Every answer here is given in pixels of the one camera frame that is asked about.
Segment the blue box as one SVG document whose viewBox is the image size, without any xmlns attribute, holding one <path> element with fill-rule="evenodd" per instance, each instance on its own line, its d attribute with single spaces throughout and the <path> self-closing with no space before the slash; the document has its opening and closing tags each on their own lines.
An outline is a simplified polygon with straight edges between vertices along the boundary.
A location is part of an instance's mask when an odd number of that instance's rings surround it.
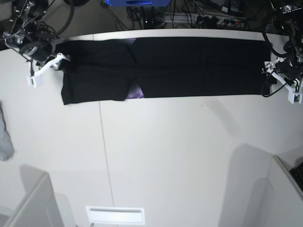
<svg viewBox="0 0 303 227">
<path fill-rule="evenodd" d="M 142 6 L 142 7 L 166 7 L 170 0 L 104 0 L 113 7 Z"/>
</svg>

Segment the grey cloth at edge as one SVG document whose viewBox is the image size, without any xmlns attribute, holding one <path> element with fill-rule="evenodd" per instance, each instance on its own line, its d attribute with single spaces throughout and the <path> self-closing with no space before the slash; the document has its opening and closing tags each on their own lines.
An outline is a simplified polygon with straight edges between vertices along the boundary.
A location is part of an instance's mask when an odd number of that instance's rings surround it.
<svg viewBox="0 0 303 227">
<path fill-rule="evenodd" d="M 0 160 L 8 161 L 14 156 L 14 148 L 7 131 L 2 102 L 0 103 Z"/>
</svg>

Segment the white partition panel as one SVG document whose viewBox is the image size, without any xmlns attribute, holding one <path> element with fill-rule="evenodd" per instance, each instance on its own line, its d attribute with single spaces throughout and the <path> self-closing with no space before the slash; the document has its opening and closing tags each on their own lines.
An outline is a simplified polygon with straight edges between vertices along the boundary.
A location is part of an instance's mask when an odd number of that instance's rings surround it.
<svg viewBox="0 0 303 227">
<path fill-rule="evenodd" d="M 256 181 L 247 217 L 249 227 L 303 225 L 303 192 L 279 157 L 272 158 L 267 177 Z"/>
<path fill-rule="evenodd" d="M 0 171 L 2 227 L 74 227 L 66 196 L 55 193 L 48 172 L 28 165 Z"/>
</svg>

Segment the white power strip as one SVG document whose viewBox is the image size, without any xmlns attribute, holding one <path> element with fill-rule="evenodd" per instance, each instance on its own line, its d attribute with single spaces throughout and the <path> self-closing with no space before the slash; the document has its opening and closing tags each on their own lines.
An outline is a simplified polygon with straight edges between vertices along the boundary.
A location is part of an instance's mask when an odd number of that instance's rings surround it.
<svg viewBox="0 0 303 227">
<path fill-rule="evenodd" d="M 162 17 L 163 22 L 165 23 L 202 23 L 204 21 L 216 22 L 219 25 L 238 25 L 240 26 L 245 19 L 241 17 L 227 17 L 225 15 L 199 15 L 199 14 L 185 14 L 185 13 L 176 13 L 175 15 L 165 13 Z"/>
</svg>

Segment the black keyboard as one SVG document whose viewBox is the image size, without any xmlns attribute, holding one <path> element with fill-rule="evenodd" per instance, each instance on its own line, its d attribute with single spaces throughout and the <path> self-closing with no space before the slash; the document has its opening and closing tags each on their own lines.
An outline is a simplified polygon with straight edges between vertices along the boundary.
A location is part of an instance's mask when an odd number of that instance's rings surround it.
<svg viewBox="0 0 303 227">
<path fill-rule="evenodd" d="M 290 170 L 290 174 L 294 178 L 301 190 L 303 190 L 303 163 Z"/>
</svg>

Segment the white partition panel left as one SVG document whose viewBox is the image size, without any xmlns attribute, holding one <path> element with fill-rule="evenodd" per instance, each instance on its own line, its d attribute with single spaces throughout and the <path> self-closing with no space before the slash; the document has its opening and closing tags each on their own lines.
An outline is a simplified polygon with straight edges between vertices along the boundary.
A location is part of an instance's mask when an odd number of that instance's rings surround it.
<svg viewBox="0 0 303 227">
<path fill-rule="evenodd" d="M 0 171 L 2 227 L 74 227 L 66 196 L 55 193 L 48 172 L 28 165 Z"/>
</svg>

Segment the black T-shirt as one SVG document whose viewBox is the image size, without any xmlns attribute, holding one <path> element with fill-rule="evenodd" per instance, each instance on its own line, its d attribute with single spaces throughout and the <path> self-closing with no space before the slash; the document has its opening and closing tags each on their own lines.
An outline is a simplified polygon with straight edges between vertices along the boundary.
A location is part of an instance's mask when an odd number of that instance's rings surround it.
<svg viewBox="0 0 303 227">
<path fill-rule="evenodd" d="M 268 95 L 270 60 L 263 41 L 208 37 L 146 37 L 68 41 L 56 51 L 69 55 L 64 68 L 65 105 L 123 101 L 132 85 L 145 98 Z"/>
</svg>

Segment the white partition panel right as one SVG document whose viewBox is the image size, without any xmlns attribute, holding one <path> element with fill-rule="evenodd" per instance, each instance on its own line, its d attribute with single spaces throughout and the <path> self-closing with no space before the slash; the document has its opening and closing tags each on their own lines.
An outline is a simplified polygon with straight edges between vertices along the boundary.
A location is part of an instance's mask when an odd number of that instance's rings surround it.
<svg viewBox="0 0 303 227">
<path fill-rule="evenodd" d="M 249 227 L 303 225 L 303 192 L 279 157 L 272 158 L 267 177 L 256 181 L 247 217 Z"/>
</svg>

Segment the white table slot plate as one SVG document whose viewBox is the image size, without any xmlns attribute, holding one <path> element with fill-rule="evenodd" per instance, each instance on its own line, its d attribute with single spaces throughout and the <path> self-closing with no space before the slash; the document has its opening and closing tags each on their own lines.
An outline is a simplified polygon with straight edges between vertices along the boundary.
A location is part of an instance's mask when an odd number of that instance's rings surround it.
<svg viewBox="0 0 303 227">
<path fill-rule="evenodd" d="M 144 208 L 86 206 L 90 223 L 112 225 L 145 225 Z"/>
</svg>

